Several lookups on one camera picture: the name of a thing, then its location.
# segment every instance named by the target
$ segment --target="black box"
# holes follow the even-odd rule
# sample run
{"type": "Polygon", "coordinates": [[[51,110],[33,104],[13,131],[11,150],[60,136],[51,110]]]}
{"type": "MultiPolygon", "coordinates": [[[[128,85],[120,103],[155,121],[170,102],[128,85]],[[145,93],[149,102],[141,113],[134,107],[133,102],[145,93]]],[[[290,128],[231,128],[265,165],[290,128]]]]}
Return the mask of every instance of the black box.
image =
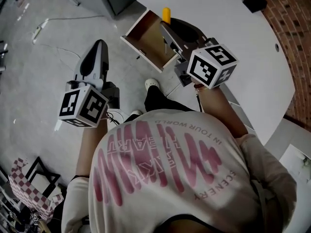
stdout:
{"type": "Polygon", "coordinates": [[[252,13],[264,10],[268,4],[266,0],[244,0],[243,3],[252,13]]]}

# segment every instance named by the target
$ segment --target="checkered bag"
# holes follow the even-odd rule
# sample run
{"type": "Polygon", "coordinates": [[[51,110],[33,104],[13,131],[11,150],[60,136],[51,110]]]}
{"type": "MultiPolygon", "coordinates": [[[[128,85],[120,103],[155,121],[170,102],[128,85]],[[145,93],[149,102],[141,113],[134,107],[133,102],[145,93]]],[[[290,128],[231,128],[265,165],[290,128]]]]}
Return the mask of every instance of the checkered bag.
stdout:
{"type": "Polygon", "coordinates": [[[27,160],[22,160],[20,158],[14,161],[9,176],[12,191],[29,209],[37,210],[43,220],[48,220],[53,217],[55,207],[59,205],[64,198],[61,194],[58,194],[49,200],[31,185],[21,172],[22,167],[27,164],[27,160]]]}

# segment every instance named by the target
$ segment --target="white tabletop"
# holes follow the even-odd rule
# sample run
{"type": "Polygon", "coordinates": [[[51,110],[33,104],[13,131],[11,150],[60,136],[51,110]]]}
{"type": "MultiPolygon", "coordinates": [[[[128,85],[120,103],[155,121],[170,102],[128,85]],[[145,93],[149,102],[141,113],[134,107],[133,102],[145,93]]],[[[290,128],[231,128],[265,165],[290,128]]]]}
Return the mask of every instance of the white tabletop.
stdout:
{"type": "Polygon", "coordinates": [[[240,63],[226,85],[266,144],[292,100],[294,83],[281,45],[264,15],[251,13],[243,0],[137,1],[159,17],[162,9],[169,7],[172,17],[198,27],[233,52],[240,63]]]}

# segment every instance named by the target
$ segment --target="red brick wall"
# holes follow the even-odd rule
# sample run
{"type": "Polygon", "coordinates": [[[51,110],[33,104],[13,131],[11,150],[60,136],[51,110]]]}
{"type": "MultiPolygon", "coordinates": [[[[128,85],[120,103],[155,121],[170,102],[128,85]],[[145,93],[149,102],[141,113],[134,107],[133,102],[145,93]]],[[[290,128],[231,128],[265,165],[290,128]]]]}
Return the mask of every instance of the red brick wall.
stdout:
{"type": "Polygon", "coordinates": [[[288,60],[295,95],[286,115],[311,131],[311,0],[267,0],[263,11],[288,60]]]}

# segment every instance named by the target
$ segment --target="drawer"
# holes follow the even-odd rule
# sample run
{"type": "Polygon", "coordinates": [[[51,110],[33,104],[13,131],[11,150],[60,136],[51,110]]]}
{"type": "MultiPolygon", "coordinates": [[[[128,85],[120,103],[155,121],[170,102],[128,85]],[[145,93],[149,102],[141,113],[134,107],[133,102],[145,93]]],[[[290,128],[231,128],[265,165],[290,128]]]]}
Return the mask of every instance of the drawer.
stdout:
{"type": "Polygon", "coordinates": [[[160,32],[161,18],[147,10],[121,39],[139,53],[156,70],[162,72],[177,55],[165,44],[160,32]]]}

